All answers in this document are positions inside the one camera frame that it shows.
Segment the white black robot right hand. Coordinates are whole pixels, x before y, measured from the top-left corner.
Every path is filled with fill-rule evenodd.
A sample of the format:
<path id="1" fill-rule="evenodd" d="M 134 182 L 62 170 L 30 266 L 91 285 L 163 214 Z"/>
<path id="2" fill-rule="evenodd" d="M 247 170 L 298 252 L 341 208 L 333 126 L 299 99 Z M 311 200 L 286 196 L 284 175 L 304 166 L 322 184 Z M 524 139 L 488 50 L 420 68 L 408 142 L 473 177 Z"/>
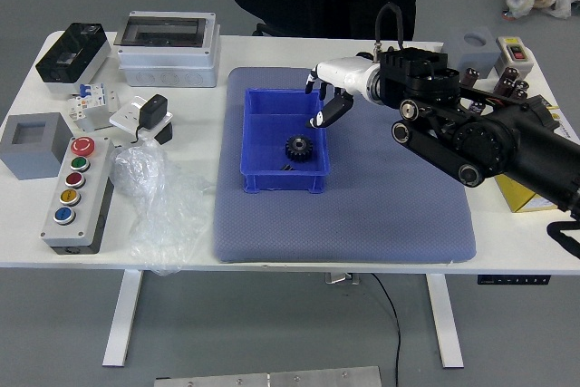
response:
<path id="1" fill-rule="evenodd" d="M 361 56 L 334 59 L 318 63 L 309 73 L 304 92 L 310 93 L 320 82 L 319 99 L 324 100 L 326 88 L 333 86 L 333 98 L 315 114 L 306 126 L 326 128 L 338 121 L 353 107 L 353 97 L 382 105 L 380 98 L 380 65 Z"/>

